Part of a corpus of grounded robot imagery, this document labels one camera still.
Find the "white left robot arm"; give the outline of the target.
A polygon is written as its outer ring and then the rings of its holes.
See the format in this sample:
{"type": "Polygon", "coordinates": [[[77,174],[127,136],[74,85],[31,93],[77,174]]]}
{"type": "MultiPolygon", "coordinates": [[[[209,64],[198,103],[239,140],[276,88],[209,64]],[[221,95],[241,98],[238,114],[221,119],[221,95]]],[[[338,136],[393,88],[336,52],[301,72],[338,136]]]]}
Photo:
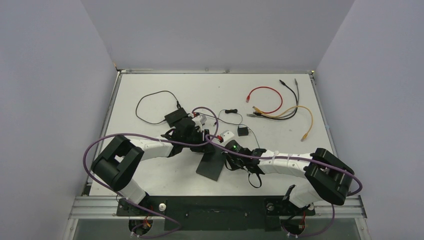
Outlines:
{"type": "Polygon", "coordinates": [[[140,162],[154,158],[170,158],[189,148],[195,153],[211,153],[214,148],[205,139],[204,116],[187,116],[174,123],[170,130],[156,140],[113,137],[91,165],[91,171],[108,187],[130,200],[129,208],[136,215],[149,209],[146,193],[133,176],[140,162]]]}

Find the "black network switch box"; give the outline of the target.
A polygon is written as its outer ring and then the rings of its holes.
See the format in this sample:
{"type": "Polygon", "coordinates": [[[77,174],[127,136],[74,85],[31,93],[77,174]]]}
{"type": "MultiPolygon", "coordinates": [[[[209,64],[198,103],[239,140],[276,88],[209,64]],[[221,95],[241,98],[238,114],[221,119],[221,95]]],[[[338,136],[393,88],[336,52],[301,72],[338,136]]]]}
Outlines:
{"type": "Polygon", "coordinates": [[[200,176],[217,182],[225,162],[226,156],[223,154],[223,151],[211,145],[203,154],[195,172],[200,176]]]}

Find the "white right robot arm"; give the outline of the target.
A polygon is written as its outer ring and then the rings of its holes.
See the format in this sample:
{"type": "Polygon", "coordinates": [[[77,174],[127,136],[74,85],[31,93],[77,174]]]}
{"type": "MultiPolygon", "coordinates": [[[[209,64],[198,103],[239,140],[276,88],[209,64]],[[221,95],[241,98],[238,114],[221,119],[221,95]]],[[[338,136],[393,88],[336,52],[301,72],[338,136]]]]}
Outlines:
{"type": "Polygon", "coordinates": [[[250,150],[231,140],[225,145],[224,153],[232,170],[245,170],[256,176],[282,174],[306,179],[307,183],[291,185],[288,196],[282,199],[282,207],[289,214],[319,201],[344,205],[355,174],[325,148],[289,154],[264,148],[250,150]]]}

